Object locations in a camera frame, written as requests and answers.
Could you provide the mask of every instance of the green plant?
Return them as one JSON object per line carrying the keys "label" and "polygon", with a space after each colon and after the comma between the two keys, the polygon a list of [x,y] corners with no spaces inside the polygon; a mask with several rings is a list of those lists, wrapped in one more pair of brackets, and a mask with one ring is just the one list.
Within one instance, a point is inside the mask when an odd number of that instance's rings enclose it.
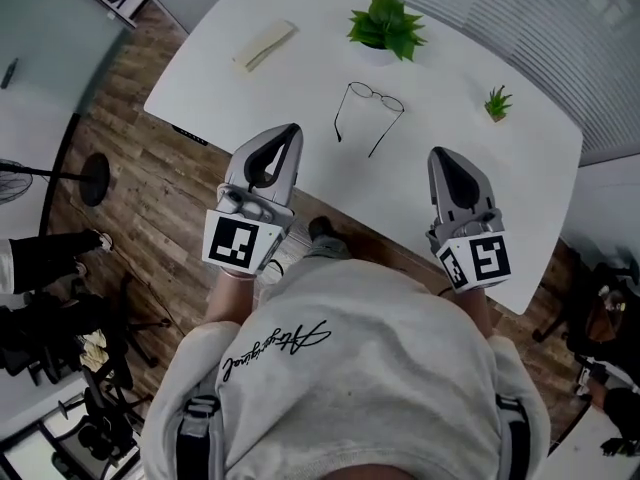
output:
{"label": "green plant", "polygon": [[413,50],[426,41],[415,33],[422,16],[404,13],[400,0],[371,0],[369,11],[353,11],[354,25],[347,37],[370,48],[392,50],[400,60],[413,60]]}
{"label": "green plant", "polygon": [[501,119],[507,117],[507,109],[511,106],[511,104],[507,105],[507,100],[511,98],[511,94],[507,94],[506,96],[502,95],[502,90],[504,89],[504,85],[498,89],[496,92],[496,88],[489,93],[489,100],[485,101],[484,108],[487,110],[491,119],[493,119],[496,123]]}

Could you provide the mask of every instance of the wooden floor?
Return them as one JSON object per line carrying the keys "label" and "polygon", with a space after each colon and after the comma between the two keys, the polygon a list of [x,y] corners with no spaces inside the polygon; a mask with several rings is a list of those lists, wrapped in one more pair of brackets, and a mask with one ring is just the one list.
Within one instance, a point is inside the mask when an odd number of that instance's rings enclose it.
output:
{"label": "wooden floor", "polygon": [[[82,259],[90,272],[87,285],[97,294],[115,297],[120,279],[129,271],[135,278],[129,295],[134,317],[146,321],[171,315],[175,321],[172,328],[141,335],[143,346],[160,364],[147,369],[131,355],[138,394],[157,390],[183,334],[202,317],[216,278],[216,270],[200,260],[202,232],[206,210],[216,206],[216,187],[229,155],[192,142],[143,111],[153,85],[181,42],[169,21],[148,4],[88,115],[81,119],[65,160],[66,169],[78,171],[91,153],[106,154],[112,174],[107,198],[96,208],[85,207],[75,184],[63,181],[56,189],[49,224],[50,233],[87,227],[109,233],[115,252],[91,253]],[[285,269],[309,247],[309,220],[328,215],[349,238],[356,257],[402,270],[434,292],[448,284],[426,260],[300,191],[294,194],[293,209],[299,219],[275,256]],[[567,258],[566,246],[559,243],[544,275],[545,282],[560,291],[569,282]],[[277,270],[268,268],[259,284],[274,283],[279,277]],[[549,408],[554,440],[583,407],[572,394],[579,367],[560,333],[544,345],[531,339],[532,331],[546,325],[558,311],[559,302],[543,288],[520,317],[492,303],[496,331],[516,343]]]}

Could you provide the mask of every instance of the leg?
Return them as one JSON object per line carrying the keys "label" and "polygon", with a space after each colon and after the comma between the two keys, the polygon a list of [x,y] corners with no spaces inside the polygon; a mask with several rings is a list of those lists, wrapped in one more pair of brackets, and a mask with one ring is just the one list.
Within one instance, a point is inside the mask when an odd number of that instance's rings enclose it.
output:
{"label": "leg", "polygon": [[11,240],[14,261],[16,256],[54,260],[73,257],[102,246],[100,234],[90,229],[81,233],[37,236],[22,240]]}
{"label": "leg", "polygon": [[327,217],[317,217],[309,224],[311,248],[305,258],[329,258],[332,260],[349,260],[351,253],[333,229]]}
{"label": "leg", "polygon": [[313,219],[309,224],[309,235],[311,236],[311,248],[307,251],[307,254],[295,265],[289,267],[280,282],[263,290],[260,295],[259,306],[272,297],[281,294],[291,283],[312,273],[314,270],[335,261],[352,258],[347,244],[340,239],[327,217]]}
{"label": "leg", "polygon": [[609,390],[593,377],[587,381],[587,388],[591,395],[591,404],[601,411],[604,411],[604,401],[607,398]]}
{"label": "leg", "polygon": [[627,388],[610,389],[604,398],[603,409],[624,439],[640,439],[640,395]]}
{"label": "leg", "polygon": [[13,259],[13,293],[24,293],[50,285],[56,279],[76,274],[73,258],[62,257],[54,261],[20,256]]}

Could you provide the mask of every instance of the window blinds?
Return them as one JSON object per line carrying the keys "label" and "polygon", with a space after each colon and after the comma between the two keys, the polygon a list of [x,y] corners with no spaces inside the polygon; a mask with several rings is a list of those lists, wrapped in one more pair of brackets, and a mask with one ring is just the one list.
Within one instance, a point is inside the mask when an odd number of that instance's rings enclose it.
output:
{"label": "window blinds", "polygon": [[640,0],[405,1],[555,101],[583,130],[583,165],[640,153]]}

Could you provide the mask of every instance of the white t-shirt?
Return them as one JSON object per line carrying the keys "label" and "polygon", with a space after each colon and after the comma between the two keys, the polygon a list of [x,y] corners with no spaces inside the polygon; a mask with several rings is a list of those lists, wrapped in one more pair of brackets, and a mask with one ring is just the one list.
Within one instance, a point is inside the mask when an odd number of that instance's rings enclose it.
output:
{"label": "white t-shirt", "polygon": [[525,406],[530,477],[547,455],[549,417],[513,343],[485,339],[453,303],[373,263],[287,272],[241,328],[192,331],[147,416],[149,480],[175,478],[166,427],[217,363],[226,478],[315,479],[384,464],[429,480],[492,479],[496,393]]}

